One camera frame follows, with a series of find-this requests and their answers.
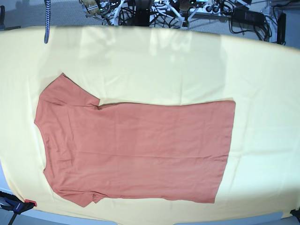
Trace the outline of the terracotta orange T-shirt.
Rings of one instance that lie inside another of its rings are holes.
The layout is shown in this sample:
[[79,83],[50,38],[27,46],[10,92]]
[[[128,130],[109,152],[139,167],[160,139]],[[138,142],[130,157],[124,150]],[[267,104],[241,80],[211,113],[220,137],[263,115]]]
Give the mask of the terracotta orange T-shirt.
[[44,175],[81,207],[104,198],[214,203],[230,150],[234,101],[101,105],[67,76],[40,94]]

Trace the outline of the yellow table cloth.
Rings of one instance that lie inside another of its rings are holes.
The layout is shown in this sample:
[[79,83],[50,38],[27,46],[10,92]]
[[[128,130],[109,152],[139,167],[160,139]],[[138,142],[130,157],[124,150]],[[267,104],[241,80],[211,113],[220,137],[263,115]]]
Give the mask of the yellow table cloth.
[[[57,196],[34,125],[41,91],[60,74],[103,104],[236,103],[232,145],[214,204]],[[37,209],[120,225],[245,218],[300,205],[300,52],[246,38],[174,29],[31,27],[0,34],[0,162],[8,188]]]

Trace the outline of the white power strip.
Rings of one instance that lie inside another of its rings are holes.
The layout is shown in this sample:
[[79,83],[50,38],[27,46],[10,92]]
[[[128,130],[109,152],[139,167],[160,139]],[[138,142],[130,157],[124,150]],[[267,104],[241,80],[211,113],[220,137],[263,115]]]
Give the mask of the white power strip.
[[229,0],[155,0],[152,9],[171,17],[195,14],[228,15],[235,7]]

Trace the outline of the black power adapter box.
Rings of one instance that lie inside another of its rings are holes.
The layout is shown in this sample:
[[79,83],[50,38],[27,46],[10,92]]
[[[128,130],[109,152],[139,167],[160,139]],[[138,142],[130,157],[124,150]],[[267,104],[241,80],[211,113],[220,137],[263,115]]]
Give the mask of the black power adapter box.
[[232,20],[247,25],[263,26],[265,16],[259,12],[235,8],[232,13]]

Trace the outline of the black upright box right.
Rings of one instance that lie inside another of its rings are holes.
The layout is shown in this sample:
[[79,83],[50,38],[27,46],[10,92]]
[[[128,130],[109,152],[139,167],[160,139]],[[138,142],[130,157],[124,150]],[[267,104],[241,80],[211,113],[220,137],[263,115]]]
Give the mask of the black upright box right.
[[277,20],[277,44],[285,44],[286,14],[281,13]]

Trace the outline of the blue black bar clamp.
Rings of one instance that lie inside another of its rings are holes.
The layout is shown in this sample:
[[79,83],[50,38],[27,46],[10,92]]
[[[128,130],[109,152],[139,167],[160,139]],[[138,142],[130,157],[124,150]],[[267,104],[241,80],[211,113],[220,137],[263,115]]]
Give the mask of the blue black bar clamp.
[[13,215],[8,223],[12,225],[16,216],[37,207],[37,203],[32,200],[25,199],[24,202],[17,198],[15,195],[0,192],[0,208],[2,210],[11,211]]

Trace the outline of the black clamp right corner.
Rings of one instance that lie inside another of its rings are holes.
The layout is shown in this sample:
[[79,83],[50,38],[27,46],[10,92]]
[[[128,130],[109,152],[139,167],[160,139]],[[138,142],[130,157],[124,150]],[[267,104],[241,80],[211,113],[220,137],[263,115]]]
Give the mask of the black clamp right corner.
[[290,214],[297,218],[298,222],[300,223],[300,209],[293,209],[290,211]]

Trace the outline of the black table stand post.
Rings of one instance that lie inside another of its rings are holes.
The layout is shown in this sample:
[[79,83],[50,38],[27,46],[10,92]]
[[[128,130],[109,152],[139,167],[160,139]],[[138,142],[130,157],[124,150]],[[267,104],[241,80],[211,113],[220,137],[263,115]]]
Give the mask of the black table stand post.
[[151,0],[135,0],[134,25],[149,27]]

